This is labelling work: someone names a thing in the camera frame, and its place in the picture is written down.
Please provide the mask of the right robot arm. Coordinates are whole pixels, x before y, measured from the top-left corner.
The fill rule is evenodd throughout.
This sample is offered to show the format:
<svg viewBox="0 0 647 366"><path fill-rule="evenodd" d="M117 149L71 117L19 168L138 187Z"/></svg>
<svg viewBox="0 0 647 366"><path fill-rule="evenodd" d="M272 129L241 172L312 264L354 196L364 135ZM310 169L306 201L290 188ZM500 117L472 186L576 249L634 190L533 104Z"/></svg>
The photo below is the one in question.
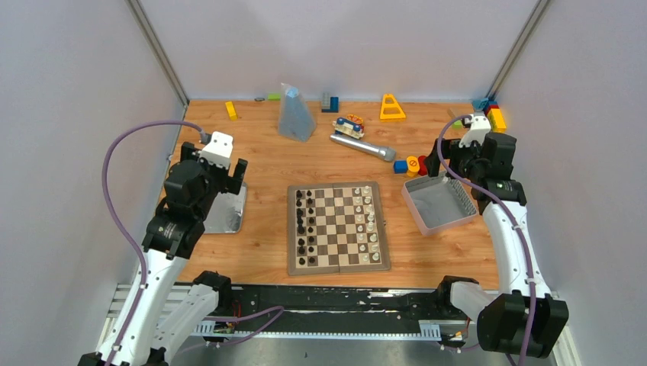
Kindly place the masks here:
<svg viewBox="0 0 647 366"><path fill-rule="evenodd" d="M499 294L492 297L475 280L446 276L436 296L445 318L463 312L475 321L481 349L547 358L564 329L568 305L556 300L542 279L527 230L527 199L512 179L516 139L486 133L481 142L436 139L425 159L428 175L442 175L472 189L494 245Z"/></svg>

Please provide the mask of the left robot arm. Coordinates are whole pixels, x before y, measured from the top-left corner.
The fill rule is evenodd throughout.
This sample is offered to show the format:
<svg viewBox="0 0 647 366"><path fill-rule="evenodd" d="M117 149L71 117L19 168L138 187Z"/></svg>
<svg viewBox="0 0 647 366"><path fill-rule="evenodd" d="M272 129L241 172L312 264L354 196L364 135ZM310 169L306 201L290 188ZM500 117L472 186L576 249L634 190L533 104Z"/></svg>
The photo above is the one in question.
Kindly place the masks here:
<svg viewBox="0 0 647 366"><path fill-rule="evenodd" d="M163 307L178 276L204 234L204 221L219 194L239 194L247 162L233 173L233 143L216 138L199 149L183 143L181 159L164 182L165 197L146 228L139 268L126 307L97 351L83 355L80 365L169 365L182 343L210 312L224 315L233 307L231 280L203 271L180 306L167 317Z"/></svg>

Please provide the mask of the silver metal tin lid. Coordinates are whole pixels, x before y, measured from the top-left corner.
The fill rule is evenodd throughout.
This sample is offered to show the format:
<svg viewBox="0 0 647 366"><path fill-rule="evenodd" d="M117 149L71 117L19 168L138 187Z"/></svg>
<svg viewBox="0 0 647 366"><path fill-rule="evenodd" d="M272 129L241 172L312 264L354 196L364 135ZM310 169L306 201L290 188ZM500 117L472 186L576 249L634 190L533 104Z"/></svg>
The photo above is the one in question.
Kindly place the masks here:
<svg viewBox="0 0 647 366"><path fill-rule="evenodd" d="M247 196L247 184L242 183L238 194L221 193L216 196L204 221L205 234L234 234L242 227Z"/></svg>

